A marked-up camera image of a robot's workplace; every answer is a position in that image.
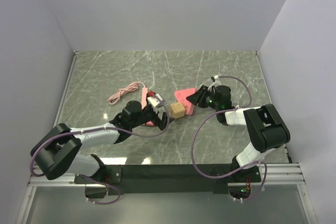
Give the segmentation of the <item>wooden cube block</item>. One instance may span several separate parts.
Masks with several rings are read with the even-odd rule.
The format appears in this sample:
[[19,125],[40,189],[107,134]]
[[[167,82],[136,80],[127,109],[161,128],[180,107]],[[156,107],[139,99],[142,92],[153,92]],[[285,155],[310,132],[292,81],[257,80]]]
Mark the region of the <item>wooden cube block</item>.
[[185,107],[181,102],[175,102],[170,105],[170,116],[179,119],[185,115]]

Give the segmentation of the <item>pink triangular power strip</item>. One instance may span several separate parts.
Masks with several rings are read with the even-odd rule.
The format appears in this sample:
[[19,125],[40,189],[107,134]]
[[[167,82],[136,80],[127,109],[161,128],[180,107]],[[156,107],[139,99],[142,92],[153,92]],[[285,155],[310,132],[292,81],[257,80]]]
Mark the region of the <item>pink triangular power strip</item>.
[[197,91],[196,88],[182,89],[174,92],[174,96],[177,102],[182,103],[185,108],[185,114],[191,116],[194,112],[194,105],[190,103],[186,98],[193,95]]

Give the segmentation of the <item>pink triangular plug adapter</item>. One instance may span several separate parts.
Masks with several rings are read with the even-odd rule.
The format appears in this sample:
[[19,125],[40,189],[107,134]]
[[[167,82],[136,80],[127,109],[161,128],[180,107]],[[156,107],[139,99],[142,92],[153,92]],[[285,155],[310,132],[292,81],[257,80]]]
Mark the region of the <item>pink triangular plug adapter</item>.
[[155,124],[152,121],[148,121],[143,124],[144,126],[155,127]]

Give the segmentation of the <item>pink long power strip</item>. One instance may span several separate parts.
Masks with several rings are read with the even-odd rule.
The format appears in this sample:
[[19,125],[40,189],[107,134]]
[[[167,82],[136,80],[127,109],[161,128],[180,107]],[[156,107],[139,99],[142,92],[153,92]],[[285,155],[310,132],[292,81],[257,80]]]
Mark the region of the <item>pink long power strip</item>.
[[141,105],[142,105],[142,109],[144,109],[147,105],[147,93],[148,93],[148,88],[147,87],[143,87],[142,88],[142,93],[141,93]]

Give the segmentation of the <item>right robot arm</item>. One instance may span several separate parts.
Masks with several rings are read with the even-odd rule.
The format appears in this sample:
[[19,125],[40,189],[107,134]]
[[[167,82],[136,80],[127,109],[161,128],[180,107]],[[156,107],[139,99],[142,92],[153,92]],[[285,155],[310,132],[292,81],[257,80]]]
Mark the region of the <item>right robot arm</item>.
[[228,86],[201,86],[186,99],[200,108],[211,108],[216,112],[224,110],[216,115],[222,125],[247,127],[250,143],[233,158],[230,169],[232,179],[241,182],[249,175],[246,165],[263,160],[267,154],[287,144],[290,132],[273,104],[234,110],[230,92]]

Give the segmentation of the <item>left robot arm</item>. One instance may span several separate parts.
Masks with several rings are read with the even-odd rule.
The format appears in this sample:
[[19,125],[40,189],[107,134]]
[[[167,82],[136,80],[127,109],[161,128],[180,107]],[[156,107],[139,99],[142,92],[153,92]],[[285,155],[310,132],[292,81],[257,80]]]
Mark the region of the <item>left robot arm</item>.
[[60,123],[31,150],[31,175],[54,180],[69,172],[87,177],[93,183],[105,182],[109,178],[106,164],[95,154],[80,155],[80,150],[122,143],[135,135],[134,128],[148,122],[164,133],[173,121],[168,111],[160,113],[151,103],[142,106],[138,101],[130,101],[113,120],[103,125],[70,128]]

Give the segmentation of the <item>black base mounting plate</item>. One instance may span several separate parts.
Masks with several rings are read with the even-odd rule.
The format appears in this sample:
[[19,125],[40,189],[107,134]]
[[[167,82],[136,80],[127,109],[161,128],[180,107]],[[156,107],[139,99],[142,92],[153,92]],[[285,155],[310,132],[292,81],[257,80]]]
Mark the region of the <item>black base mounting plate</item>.
[[239,171],[222,179],[209,179],[200,175],[193,165],[106,165],[92,176],[107,183],[123,194],[140,193],[200,193],[228,194],[229,184],[245,186],[259,183],[262,178],[257,166]]

